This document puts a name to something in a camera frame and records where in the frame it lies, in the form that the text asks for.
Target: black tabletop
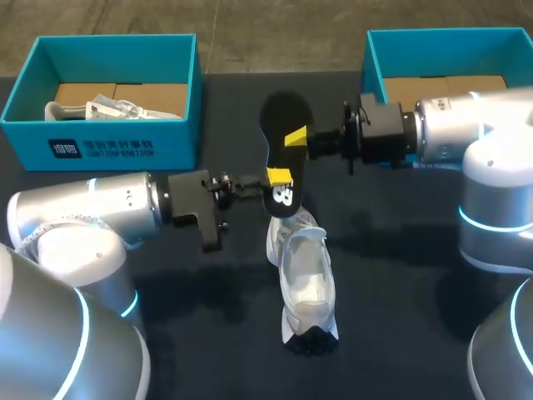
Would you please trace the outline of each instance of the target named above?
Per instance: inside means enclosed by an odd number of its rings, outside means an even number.
[[[201,166],[264,166],[257,116],[269,93],[298,91],[326,129],[341,121],[358,82],[354,72],[207,76]],[[0,80],[0,104],[12,83]],[[24,173],[5,137],[0,166],[0,210],[16,191],[95,175]],[[149,398],[472,400],[468,342],[523,279],[461,260],[460,187],[456,172],[357,165],[350,177],[337,158],[306,166],[304,205],[328,232],[340,333],[339,346],[320,357],[281,344],[281,292],[260,202],[227,213],[221,252],[202,254],[193,228],[163,229],[129,254],[153,360]],[[0,224],[9,243],[4,213]]]

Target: concrete floor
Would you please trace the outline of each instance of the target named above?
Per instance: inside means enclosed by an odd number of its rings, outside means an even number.
[[[38,35],[196,33],[210,73],[357,69],[378,28],[523,26],[533,0],[0,0],[0,76]]]

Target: shoe box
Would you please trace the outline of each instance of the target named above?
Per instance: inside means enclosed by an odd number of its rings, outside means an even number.
[[[44,121],[98,94],[175,120]],[[195,35],[38,37],[0,124],[27,171],[191,170],[201,143]]]
[[[368,31],[361,91],[412,111],[418,100],[533,85],[521,27]],[[407,161],[418,161],[411,157]]]
[[[76,107],[91,102],[98,94],[179,118],[183,118],[187,104],[186,83],[60,83],[54,101]]]

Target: sneaker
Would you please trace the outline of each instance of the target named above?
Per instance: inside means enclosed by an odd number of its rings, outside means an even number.
[[[49,102],[44,108],[45,121],[62,121],[67,119],[113,120],[113,119],[181,119],[168,112],[146,110],[127,100],[113,100],[98,94],[85,106],[63,107],[57,102]]]
[[[335,341],[339,338],[335,283],[325,240],[326,231],[303,207],[293,217],[271,219],[266,256],[280,273],[285,303],[281,334],[285,344],[294,335],[315,337],[317,329],[322,334],[330,333]]]

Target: blue cardboard box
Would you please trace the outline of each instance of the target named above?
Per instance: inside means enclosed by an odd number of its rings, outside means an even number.
[[[61,83],[185,83],[187,99],[182,120],[44,122]],[[27,171],[190,170],[201,111],[195,35],[38,37],[0,123]]]
[[[508,88],[533,85],[533,43],[526,31],[521,27],[401,29],[366,35],[361,90],[375,93],[378,102],[390,101],[388,78],[468,76],[502,77]]]

